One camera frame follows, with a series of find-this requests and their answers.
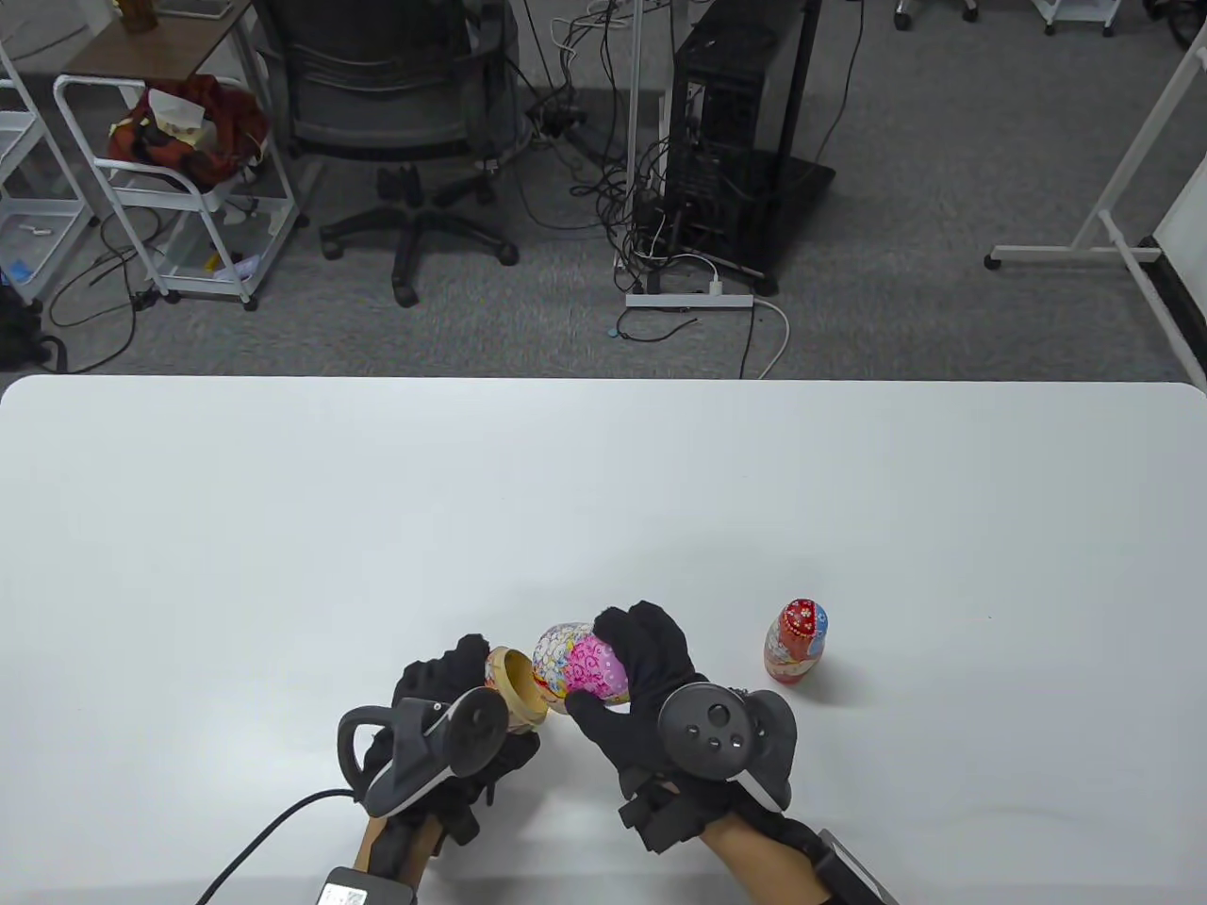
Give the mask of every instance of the wooden tabletop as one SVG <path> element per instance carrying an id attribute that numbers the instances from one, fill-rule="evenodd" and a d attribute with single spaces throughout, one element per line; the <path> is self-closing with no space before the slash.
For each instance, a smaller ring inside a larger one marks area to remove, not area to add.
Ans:
<path id="1" fill-rule="evenodd" d="M 158 28 L 141 35 L 128 34 L 121 21 L 113 19 L 63 71 L 103 78 L 183 81 L 214 53 L 249 6 L 251 0 L 234 0 L 221 19 L 161 16 Z"/>

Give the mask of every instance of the blue object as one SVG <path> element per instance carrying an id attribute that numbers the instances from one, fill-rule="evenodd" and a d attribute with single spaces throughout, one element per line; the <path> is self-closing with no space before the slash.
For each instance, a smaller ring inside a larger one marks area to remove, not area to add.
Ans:
<path id="1" fill-rule="evenodd" d="M 12 262 L 8 274 L 12 276 L 13 282 L 29 282 L 34 279 L 34 272 L 19 258 Z"/>

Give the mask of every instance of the power adapter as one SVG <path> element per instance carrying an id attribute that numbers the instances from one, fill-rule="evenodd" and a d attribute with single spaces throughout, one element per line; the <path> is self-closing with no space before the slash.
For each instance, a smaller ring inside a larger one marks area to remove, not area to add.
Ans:
<path id="1" fill-rule="evenodd" d="M 351 868 L 336 868 L 327 875 L 315 905 L 412 905 L 414 901 L 415 891 L 406 883 Z"/>

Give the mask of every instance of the hand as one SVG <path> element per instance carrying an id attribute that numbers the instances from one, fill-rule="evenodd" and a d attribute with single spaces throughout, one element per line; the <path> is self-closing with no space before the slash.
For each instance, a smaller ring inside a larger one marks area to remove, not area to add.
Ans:
<path id="1" fill-rule="evenodd" d="M 466 635 L 456 648 L 447 650 L 437 660 L 419 660 L 403 670 L 395 685 L 391 706 L 403 697 L 451 703 L 471 689 L 485 684 L 486 656 L 490 644 L 480 635 Z M 386 822 L 386 828 L 373 843 L 369 856 L 369 872 L 395 877 L 406 859 L 410 841 L 418 828 L 435 817 L 444 835 L 451 835 L 460 845 L 466 845 L 478 835 L 478 822 L 470 810 L 482 793 L 486 793 L 488 806 L 494 804 L 495 784 L 513 770 L 519 770 L 536 754 L 541 737 L 536 732 L 508 735 L 494 760 L 473 776 L 449 777 L 416 804 Z M 393 732 L 381 729 L 373 736 L 373 743 L 365 754 L 365 771 L 377 775 L 390 763 L 393 751 Z"/>
<path id="2" fill-rule="evenodd" d="M 637 827 L 647 847 L 664 851 L 672 842 L 664 846 L 665 837 L 657 828 L 647 837 L 640 815 L 660 812 L 676 799 L 683 799 L 672 816 L 686 823 L 682 831 L 672 829 L 671 833 L 681 835 L 690 830 L 682 836 L 688 839 L 729 813 L 734 796 L 745 793 L 731 788 L 733 783 L 701 780 L 684 772 L 666 754 L 658 735 L 658 713 L 671 693 L 690 682 L 707 681 L 695 671 L 687 638 L 666 611 L 646 601 L 630 607 L 628 613 L 611 607 L 600 613 L 593 631 L 611 644 L 624 666 L 629 677 L 629 712 L 611 711 L 587 691 L 568 695 L 566 712 L 612 761 L 624 796 L 642 799 L 645 808 L 637 807 L 629 815 L 622 808 L 626 825 Z M 630 824 L 632 815 L 639 816 Z"/>

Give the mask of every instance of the metal pole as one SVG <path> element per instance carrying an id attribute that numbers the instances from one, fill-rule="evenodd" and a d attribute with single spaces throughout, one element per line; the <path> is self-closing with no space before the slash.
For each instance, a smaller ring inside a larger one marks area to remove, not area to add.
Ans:
<path id="1" fill-rule="evenodd" d="M 625 165 L 624 181 L 625 233 L 629 230 L 628 223 L 632 216 L 634 192 L 637 186 L 637 106 L 641 98 L 641 25 L 645 12 L 643 6 L 645 0 L 632 0 L 632 65 L 629 71 L 629 157 Z M 616 267 L 619 265 L 620 259 L 617 256 Z"/>
<path id="2" fill-rule="evenodd" d="M 1115 168 L 1115 173 L 1110 177 L 1110 181 L 1107 182 L 1107 187 L 1102 189 L 1102 194 L 1098 195 L 1098 200 L 1095 202 L 1094 208 L 1090 210 L 1090 216 L 1085 218 L 1085 223 L 1077 232 L 1071 247 L 1077 250 L 1090 247 L 1090 240 L 1095 230 L 1102 226 L 1098 215 L 1115 206 L 1119 197 L 1131 182 L 1132 176 L 1136 175 L 1136 170 L 1144 162 L 1145 154 L 1153 150 L 1154 142 L 1177 109 L 1178 101 L 1182 100 L 1190 83 L 1194 82 L 1195 76 L 1203 71 L 1205 65 L 1207 65 L 1199 56 L 1203 47 L 1207 47 L 1207 25 L 1203 25 L 1199 30 L 1199 36 L 1195 37 L 1194 43 L 1190 45 L 1190 49 L 1186 51 L 1186 56 L 1182 58 L 1182 63 L 1173 71 L 1170 83 L 1165 86 L 1165 91 L 1161 92 L 1161 97 L 1153 105 L 1153 110 L 1144 121 L 1144 124 L 1139 127 L 1139 132 L 1136 133 L 1131 147 L 1127 148 L 1124 159 L 1119 162 L 1119 167 Z"/>

